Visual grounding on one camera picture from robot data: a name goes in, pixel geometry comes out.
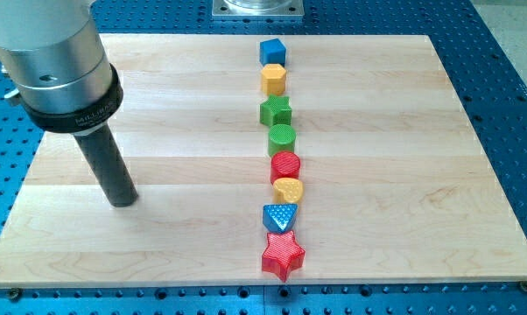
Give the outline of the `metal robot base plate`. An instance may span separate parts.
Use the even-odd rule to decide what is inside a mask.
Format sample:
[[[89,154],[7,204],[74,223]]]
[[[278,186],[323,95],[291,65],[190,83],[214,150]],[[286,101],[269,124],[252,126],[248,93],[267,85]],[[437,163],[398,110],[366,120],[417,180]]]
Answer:
[[[213,0],[212,16],[239,17],[302,17],[303,0]]]

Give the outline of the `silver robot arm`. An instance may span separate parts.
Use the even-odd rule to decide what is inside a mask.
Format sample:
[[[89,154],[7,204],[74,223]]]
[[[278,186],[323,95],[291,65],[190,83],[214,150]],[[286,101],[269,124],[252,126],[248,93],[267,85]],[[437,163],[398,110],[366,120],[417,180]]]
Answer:
[[[123,90],[88,0],[0,0],[8,94],[41,129],[86,133],[118,110]]]

